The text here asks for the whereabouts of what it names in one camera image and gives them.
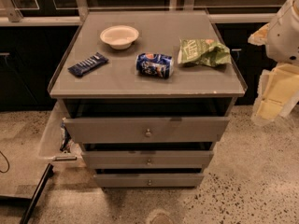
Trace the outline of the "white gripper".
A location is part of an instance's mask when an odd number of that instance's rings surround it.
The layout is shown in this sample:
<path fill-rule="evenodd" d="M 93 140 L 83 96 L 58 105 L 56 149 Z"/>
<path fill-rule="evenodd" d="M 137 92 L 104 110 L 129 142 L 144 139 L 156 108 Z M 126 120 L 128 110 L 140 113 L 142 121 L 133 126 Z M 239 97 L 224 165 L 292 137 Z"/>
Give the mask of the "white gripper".
<path fill-rule="evenodd" d="M 255 46 L 265 45 L 269 58 L 278 62 L 263 70 L 251 120 L 268 124 L 286 118 L 299 102 L 299 0 L 287 0 L 275 17 L 249 36 Z"/>

